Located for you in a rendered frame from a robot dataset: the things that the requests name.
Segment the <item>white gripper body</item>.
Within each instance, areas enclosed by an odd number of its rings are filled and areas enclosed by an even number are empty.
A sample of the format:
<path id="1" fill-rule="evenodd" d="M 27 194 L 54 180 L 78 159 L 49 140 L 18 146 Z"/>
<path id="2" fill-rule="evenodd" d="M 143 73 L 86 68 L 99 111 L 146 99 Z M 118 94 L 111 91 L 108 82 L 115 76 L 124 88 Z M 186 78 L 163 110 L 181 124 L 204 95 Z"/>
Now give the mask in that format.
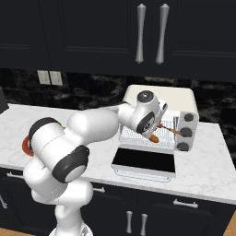
<path id="1" fill-rule="evenodd" d="M 161 119 L 164 115 L 164 111 L 159 111 L 154 114 L 154 122 L 153 122 L 153 128 L 157 128 L 159 123 L 161 122 Z"/>

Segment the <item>kebab skewer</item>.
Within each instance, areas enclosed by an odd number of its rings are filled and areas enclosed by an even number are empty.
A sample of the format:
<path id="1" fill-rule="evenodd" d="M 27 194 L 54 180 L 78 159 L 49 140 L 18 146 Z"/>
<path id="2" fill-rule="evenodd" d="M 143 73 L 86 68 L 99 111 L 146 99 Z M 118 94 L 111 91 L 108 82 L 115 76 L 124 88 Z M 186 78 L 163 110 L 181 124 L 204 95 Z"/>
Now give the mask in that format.
<path id="1" fill-rule="evenodd" d="M 180 135 L 180 136 L 182 135 L 182 133 L 180 131 L 177 131 L 175 129 L 171 129 L 169 127 L 166 127 L 162 123 L 159 123 L 157 127 L 167 129 L 168 131 L 173 132 L 174 134 L 177 134 L 177 135 Z"/>

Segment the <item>cream toaster oven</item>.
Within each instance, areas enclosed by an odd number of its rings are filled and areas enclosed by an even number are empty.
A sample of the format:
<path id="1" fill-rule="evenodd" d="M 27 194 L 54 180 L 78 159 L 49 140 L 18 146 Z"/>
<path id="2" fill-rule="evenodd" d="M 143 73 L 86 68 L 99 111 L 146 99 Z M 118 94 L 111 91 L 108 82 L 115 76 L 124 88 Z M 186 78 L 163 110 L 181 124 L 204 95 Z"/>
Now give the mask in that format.
<path id="1" fill-rule="evenodd" d="M 130 148 L 145 148 L 154 152 L 163 152 L 169 153 L 171 150 L 179 150 L 177 145 L 179 143 L 187 143 L 190 151 L 192 149 L 194 140 L 195 140 L 195 132 L 196 127 L 199 122 L 199 115 L 195 103 L 195 95 L 193 91 L 189 88 L 173 88 L 173 87 L 159 87 L 159 86 L 144 86 L 144 85 L 131 85 L 127 88 L 123 101 L 127 101 L 133 106 L 136 106 L 136 97 L 137 94 L 142 90 L 150 90 L 152 91 L 158 100 L 164 100 L 167 102 L 168 108 L 167 112 L 171 113 L 174 117 L 174 122 L 176 123 L 176 127 L 174 128 L 177 131 L 181 132 L 181 129 L 184 127 L 188 127 L 192 130 L 193 135 L 191 137 L 183 137 L 175 134 L 175 145 L 174 148 L 166 148 L 166 147 L 150 147 L 150 146 L 140 146 L 133 144 L 125 144 Z M 191 122 L 186 122 L 184 120 L 184 116 L 187 113 L 191 113 L 194 116 L 194 120 Z"/>

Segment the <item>toaster oven glass door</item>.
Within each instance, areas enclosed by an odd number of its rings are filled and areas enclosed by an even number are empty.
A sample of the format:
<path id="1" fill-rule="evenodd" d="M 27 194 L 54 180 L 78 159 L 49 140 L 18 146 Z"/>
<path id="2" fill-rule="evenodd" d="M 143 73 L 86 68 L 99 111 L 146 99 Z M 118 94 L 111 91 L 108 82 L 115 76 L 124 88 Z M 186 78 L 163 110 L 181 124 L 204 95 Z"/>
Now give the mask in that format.
<path id="1" fill-rule="evenodd" d="M 174 155 L 133 148 L 119 147 L 111 167 L 119 171 L 131 171 L 163 177 L 176 177 Z"/>

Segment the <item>black base cupboard door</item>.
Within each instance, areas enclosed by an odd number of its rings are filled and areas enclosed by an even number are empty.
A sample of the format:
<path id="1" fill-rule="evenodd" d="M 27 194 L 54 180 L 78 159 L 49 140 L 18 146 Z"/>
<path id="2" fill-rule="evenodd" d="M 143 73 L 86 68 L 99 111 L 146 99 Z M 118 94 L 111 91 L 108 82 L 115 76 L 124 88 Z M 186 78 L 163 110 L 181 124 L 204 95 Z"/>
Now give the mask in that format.
<path id="1" fill-rule="evenodd" d="M 196 213 L 164 208 L 140 207 L 136 218 L 140 234 L 143 213 L 147 214 L 146 236 L 223 236 L 227 224 Z"/>
<path id="2" fill-rule="evenodd" d="M 132 233 L 126 232 L 126 211 L 133 212 Z M 135 211 L 131 206 L 93 199 L 81 208 L 81 215 L 93 236 L 135 236 Z"/>
<path id="3" fill-rule="evenodd" d="M 14 229 L 36 236 L 48 236 L 56 226 L 54 206 L 35 202 L 31 190 L 24 184 L 0 185 L 3 201 L 15 223 Z"/>

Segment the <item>black drawer front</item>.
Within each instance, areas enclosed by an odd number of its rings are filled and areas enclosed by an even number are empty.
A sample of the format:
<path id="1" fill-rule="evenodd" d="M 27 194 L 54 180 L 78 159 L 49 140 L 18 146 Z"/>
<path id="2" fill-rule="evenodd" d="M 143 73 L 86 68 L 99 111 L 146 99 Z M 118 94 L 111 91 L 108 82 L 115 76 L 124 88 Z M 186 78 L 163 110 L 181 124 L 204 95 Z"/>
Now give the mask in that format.
<path id="1" fill-rule="evenodd" d="M 93 188 L 104 187 L 105 189 L 105 193 L 94 191 L 94 195 L 97 197 L 103 197 L 111 201 L 121 202 L 129 205 L 137 205 L 138 193 L 135 189 L 109 185 L 105 183 L 93 183 L 92 186 Z"/>
<path id="2" fill-rule="evenodd" d="M 187 206 L 175 206 L 173 204 L 173 201 L 176 198 L 184 203 L 196 202 L 198 204 L 198 208 L 190 208 Z M 148 191 L 140 191 L 138 193 L 138 204 L 151 208 L 160 207 L 164 209 L 196 213 L 198 215 L 204 215 L 213 218 L 223 218 L 224 216 L 231 216 L 234 212 L 233 208 L 228 204 Z"/>
<path id="3" fill-rule="evenodd" d="M 16 174 L 16 175 L 23 175 L 23 171 L 0 168 L 0 185 L 25 184 L 26 183 L 25 180 L 23 180 L 23 179 L 7 177 L 6 176 L 7 172 L 12 172 L 13 174 Z"/>

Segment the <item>red plate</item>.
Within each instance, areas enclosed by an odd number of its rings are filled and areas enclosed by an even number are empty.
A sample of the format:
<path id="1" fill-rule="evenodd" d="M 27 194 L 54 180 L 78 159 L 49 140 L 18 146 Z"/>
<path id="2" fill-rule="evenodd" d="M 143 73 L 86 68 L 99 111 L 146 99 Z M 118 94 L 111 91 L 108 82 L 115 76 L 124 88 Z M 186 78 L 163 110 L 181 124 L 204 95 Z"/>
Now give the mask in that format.
<path id="1" fill-rule="evenodd" d="M 58 123 L 32 127 L 29 135 L 22 142 L 22 150 L 29 156 L 40 156 L 42 150 L 57 137 L 65 134 L 64 128 Z"/>

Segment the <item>pale wall socket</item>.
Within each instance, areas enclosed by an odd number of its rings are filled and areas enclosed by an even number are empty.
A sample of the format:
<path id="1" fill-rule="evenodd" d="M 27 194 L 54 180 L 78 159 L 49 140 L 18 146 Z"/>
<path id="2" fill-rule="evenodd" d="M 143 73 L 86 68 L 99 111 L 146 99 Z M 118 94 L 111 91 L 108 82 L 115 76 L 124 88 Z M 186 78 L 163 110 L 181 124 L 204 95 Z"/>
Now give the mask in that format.
<path id="1" fill-rule="evenodd" d="M 55 86 L 62 86 L 63 80 L 60 71 L 50 71 L 51 82 Z"/>
<path id="2" fill-rule="evenodd" d="M 47 71 L 38 70 L 37 73 L 38 73 L 39 81 L 42 85 L 51 84 L 49 73 Z"/>

